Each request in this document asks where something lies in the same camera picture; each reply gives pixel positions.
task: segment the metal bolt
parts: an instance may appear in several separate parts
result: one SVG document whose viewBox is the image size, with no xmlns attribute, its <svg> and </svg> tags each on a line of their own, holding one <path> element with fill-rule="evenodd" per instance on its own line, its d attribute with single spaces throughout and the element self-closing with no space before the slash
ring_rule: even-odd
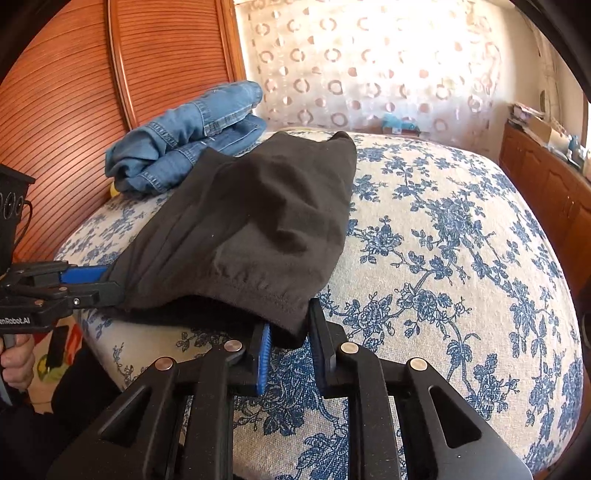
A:
<svg viewBox="0 0 591 480">
<path fill-rule="evenodd" d="M 155 365 L 160 371 L 169 370 L 173 367 L 173 359 L 169 356 L 161 356 L 156 360 Z"/>
<path fill-rule="evenodd" d="M 340 346 L 340 349 L 343 353 L 348 353 L 349 355 L 353 355 L 359 352 L 359 345 L 353 342 L 345 342 Z"/>
<path fill-rule="evenodd" d="M 427 364 L 427 362 L 424 359 L 418 358 L 418 357 L 417 358 L 413 358 L 410 361 L 411 368 L 414 368 L 415 370 L 418 370 L 420 372 L 426 370 L 427 369 L 427 365 L 428 364 Z"/>
<path fill-rule="evenodd" d="M 237 352 L 242 349 L 242 342 L 240 340 L 228 340 L 223 344 L 226 352 Z"/>
</svg>

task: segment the floral bedspread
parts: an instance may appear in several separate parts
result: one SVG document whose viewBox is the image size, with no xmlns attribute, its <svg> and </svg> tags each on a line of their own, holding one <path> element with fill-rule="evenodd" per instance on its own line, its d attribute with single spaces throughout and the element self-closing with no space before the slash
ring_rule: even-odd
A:
<svg viewBox="0 0 591 480">
<path fill-rule="evenodd" d="M 345 250 L 319 294 L 326 317 L 381 358 L 427 359 L 533 472 L 545 468 L 575 427 L 583 377 L 569 289 L 544 232 L 484 157 L 420 140 L 352 138 L 358 173 Z M 57 257 L 112 262 L 169 196 L 111 200 Z M 225 340 L 122 320 L 97 311 L 79 319 L 122 388 L 160 356 L 183 361 Z M 345 480 L 346 407 L 320 397 L 308 345 L 274 352 L 265 395 L 237 399 L 234 418 L 237 475 Z"/>
</svg>

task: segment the folded denim jeans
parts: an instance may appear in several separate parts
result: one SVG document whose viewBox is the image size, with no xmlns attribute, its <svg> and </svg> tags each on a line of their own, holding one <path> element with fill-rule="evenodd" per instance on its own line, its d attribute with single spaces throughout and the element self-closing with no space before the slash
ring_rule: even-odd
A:
<svg viewBox="0 0 591 480">
<path fill-rule="evenodd" d="M 120 192 L 166 192 L 206 147 L 232 156 L 249 151 L 266 127 L 250 113 L 261 99 L 256 82 L 216 86 L 127 133 L 107 150 L 105 174 Z"/>
</svg>

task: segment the person's arm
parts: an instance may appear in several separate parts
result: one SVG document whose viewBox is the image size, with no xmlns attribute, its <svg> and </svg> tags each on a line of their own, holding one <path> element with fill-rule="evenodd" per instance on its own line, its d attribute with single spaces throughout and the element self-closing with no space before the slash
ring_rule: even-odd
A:
<svg viewBox="0 0 591 480">
<path fill-rule="evenodd" d="M 26 390 L 33 381 L 35 341 L 32 335 L 16 335 L 15 346 L 4 351 L 0 337 L 0 365 L 3 367 L 2 377 L 13 388 Z"/>
</svg>

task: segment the sheer curtain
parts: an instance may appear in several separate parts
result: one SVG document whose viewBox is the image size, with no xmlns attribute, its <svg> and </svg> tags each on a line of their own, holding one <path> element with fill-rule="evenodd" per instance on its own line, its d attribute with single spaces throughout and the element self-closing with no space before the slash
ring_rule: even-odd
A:
<svg viewBox="0 0 591 480">
<path fill-rule="evenodd" d="M 271 127 L 381 131 L 386 113 L 431 139 L 478 151 L 501 55 L 468 0 L 254 0 L 239 3 L 257 113 Z"/>
</svg>

